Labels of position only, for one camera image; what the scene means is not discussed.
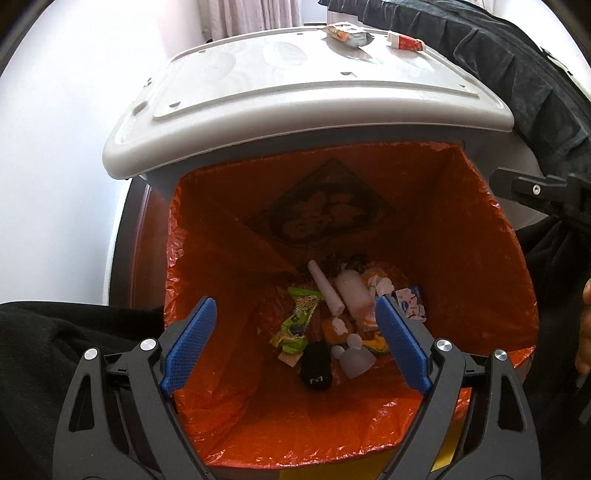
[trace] white trash can lid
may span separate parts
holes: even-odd
[[[387,32],[350,48],[319,27],[240,35],[187,50],[150,79],[109,136],[103,163],[124,179],[201,153],[295,132],[447,125],[509,132],[509,107],[428,48]]]

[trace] small plastic bottle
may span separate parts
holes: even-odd
[[[355,270],[345,270],[335,279],[335,285],[349,313],[358,325],[363,325],[366,315],[374,308],[374,298]]]

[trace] person's hand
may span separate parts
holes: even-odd
[[[591,371],[591,279],[583,289],[583,303],[585,308],[581,313],[579,351],[574,359],[574,365],[581,375],[587,375]]]

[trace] metal screw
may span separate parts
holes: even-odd
[[[495,350],[495,357],[497,357],[501,362],[504,362],[509,358],[507,352],[504,350]]]
[[[86,352],[84,352],[84,358],[87,360],[92,360],[93,358],[96,358],[98,354],[99,351],[96,348],[89,348]]]
[[[448,352],[453,347],[452,343],[449,340],[441,339],[437,341],[437,348],[439,348],[442,352]]]
[[[146,338],[146,340],[139,344],[139,347],[145,352],[149,352],[155,346],[156,340],[154,340],[153,338]]]

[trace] orange trash bag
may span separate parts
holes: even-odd
[[[503,348],[515,365],[533,352],[525,259],[457,145],[356,144],[193,171],[171,203],[165,322],[184,319],[203,295],[217,302],[213,335],[174,395],[206,464],[334,462],[402,440],[421,397],[389,353],[353,380],[333,360],[333,386],[314,391],[269,344],[293,311],[285,289],[298,284],[298,267],[358,253],[419,286],[435,338],[482,355]],[[462,391],[457,418],[468,399]]]

